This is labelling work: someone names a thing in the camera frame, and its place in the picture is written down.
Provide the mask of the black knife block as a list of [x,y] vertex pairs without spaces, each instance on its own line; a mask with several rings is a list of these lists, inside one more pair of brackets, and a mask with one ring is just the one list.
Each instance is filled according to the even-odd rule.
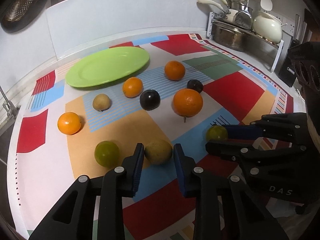
[[285,60],[280,68],[278,77],[289,87],[301,89],[302,83],[299,80],[299,63],[298,60],[303,59],[300,42],[292,40],[287,50]]

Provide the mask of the steel pot under rack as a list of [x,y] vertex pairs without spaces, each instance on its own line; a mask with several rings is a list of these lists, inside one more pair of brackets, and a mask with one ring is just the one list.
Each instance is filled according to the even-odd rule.
[[214,22],[212,26],[213,40],[229,49],[244,52],[247,50],[250,35],[240,28],[230,27]]

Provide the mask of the white dish rack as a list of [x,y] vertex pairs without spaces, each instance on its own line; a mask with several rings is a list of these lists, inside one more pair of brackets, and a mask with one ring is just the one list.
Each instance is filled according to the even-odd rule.
[[[220,21],[217,19],[217,16],[218,14],[215,13],[215,12],[210,12],[209,13],[209,18],[208,18],[208,24],[207,24],[207,32],[206,32],[206,37],[208,39],[211,39],[213,40],[213,35],[212,35],[212,26],[213,26],[213,23],[214,22],[217,22],[217,23],[223,23],[223,24],[226,24],[230,27],[236,27],[232,24],[229,24],[229,23],[226,23],[226,22],[223,22],[223,21]],[[250,48],[253,48],[253,46],[255,44],[259,45],[259,44],[266,44],[268,46],[271,46],[273,49],[275,49],[277,52],[274,56],[274,59],[273,59],[273,62],[271,64],[271,67],[269,68],[269,71],[272,73],[276,70],[276,66],[278,64],[278,61],[280,59],[280,56],[281,56],[281,52],[283,50],[283,47],[284,47],[284,40],[281,40],[279,44],[273,44],[272,42],[262,38],[261,36],[257,35],[255,32],[253,31],[249,31],[249,30],[245,30],[243,28],[240,28],[241,30],[244,30],[245,32],[248,32],[248,34],[250,35],[250,38],[249,38],[249,43],[248,43],[248,47],[247,47],[247,50],[250,49]]]

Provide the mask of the white rice spoon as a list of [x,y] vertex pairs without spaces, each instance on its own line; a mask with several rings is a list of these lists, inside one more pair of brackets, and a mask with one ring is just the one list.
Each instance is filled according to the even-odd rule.
[[273,3],[271,0],[260,0],[260,7],[263,10],[271,11],[273,9]]

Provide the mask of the cream ceramic pot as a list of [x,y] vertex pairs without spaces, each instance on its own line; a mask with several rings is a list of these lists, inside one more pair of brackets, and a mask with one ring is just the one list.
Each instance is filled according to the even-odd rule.
[[254,32],[273,44],[280,43],[283,36],[282,27],[285,25],[287,23],[283,24],[275,16],[263,11],[259,11],[253,20]]

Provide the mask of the steel skimmer ladle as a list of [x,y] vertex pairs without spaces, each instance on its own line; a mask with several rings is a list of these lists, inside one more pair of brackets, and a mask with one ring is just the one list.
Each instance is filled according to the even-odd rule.
[[239,10],[235,14],[233,18],[233,23],[246,30],[251,30],[251,27],[253,24],[253,18],[251,13],[248,10],[248,4],[249,4],[249,0],[246,0],[246,5],[244,10]]

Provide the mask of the brown kiwi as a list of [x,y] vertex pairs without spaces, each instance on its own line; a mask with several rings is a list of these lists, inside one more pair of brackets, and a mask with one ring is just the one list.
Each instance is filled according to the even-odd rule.
[[172,145],[165,140],[157,139],[145,147],[145,157],[152,165],[162,165],[172,158]]
[[111,107],[111,99],[106,94],[98,94],[92,102],[96,111],[105,111]]

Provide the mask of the bronze perforated strainer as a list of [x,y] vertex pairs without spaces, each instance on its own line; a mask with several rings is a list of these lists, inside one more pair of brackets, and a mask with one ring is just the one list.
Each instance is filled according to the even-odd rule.
[[21,20],[36,1],[37,0],[14,0],[6,10],[3,20],[8,22]]

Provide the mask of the colourful patterned table mat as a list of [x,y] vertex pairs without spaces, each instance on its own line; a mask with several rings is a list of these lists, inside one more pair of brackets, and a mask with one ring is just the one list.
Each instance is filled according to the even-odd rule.
[[[8,169],[10,207],[16,230],[28,238],[39,222],[80,175],[103,176],[107,169],[94,158],[94,149],[110,140],[120,149],[120,157],[131,155],[136,144],[155,139],[180,143],[185,153],[208,168],[227,176],[236,166],[209,157],[204,149],[210,124],[249,124],[265,114],[290,113],[293,97],[289,88],[273,81],[267,72],[249,64],[246,56],[211,44],[197,34],[154,36],[128,42],[150,54],[149,65],[138,74],[144,89],[154,89],[160,105],[142,109],[138,98],[127,98],[122,83],[101,89],[75,89],[65,81],[68,70],[80,57],[36,81],[11,139],[14,166]],[[179,81],[166,78],[164,67],[178,61],[185,67]],[[177,115],[174,95],[187,88],[191,79],[203,84],[201,111],[192,118]],[[111,107],[96,111],[92,102],[98,94],[111,99]],[[73,112],[82,126],[73,135],[59,131],[57,121]]]

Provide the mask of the cream handled saucepan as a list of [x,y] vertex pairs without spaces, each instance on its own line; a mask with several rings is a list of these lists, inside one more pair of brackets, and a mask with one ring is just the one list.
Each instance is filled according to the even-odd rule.
[[197,0],[197,3],[213,5],[222,11],[222,14],[217,17],[218,20],[232,24],[234,16],[240,10],[244,10],[247,0]]

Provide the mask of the green lime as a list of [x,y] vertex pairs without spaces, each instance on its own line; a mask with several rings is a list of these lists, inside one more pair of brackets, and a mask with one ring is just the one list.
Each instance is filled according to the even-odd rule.
[[115,167],[120,156],[119,147],[112,141],[102,141],[95,147],[96,162],[105,168]]
[[214,125],[206,132],[206,140],[226,141],[228,139],[228,132],[223,126]]

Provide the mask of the chrome kitchen faucet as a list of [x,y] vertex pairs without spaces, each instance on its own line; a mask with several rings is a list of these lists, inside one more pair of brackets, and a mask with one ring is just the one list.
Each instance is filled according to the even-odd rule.
[[3,108],[7,112],[7,118],[1,123],[1,129],[7,129],[7,127],[11,126],[18,116],[20,105],[15,106],[11,100],[9,100],[1,88],[1,94],[4,99]]

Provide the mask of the large orange with stem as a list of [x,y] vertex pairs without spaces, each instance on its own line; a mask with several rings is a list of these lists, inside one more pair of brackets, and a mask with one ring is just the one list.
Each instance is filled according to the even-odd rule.
[[197,115],[203,107],[203,98],[200,93],[193,89],[184,88],[176,92],[172,100],[174,112],[186,118]]

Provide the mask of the green plate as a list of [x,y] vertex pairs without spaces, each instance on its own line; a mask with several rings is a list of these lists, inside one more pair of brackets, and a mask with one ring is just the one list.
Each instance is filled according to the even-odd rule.
[[67,72],[66,83],[74,88],[104,85],[142,69],[150,54],[138,47],[115,47],[88,55]]

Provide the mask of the dark plum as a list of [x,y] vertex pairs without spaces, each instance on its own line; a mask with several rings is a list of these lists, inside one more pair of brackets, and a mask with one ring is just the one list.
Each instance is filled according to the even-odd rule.
[[187,82],[187,88],[201,93],[203,91],[203,84],[196,79],[191,79]]
[[160,105],[161,98],[156,90],[148,89],[140,95],[139,102],[142,109],[151,111]]

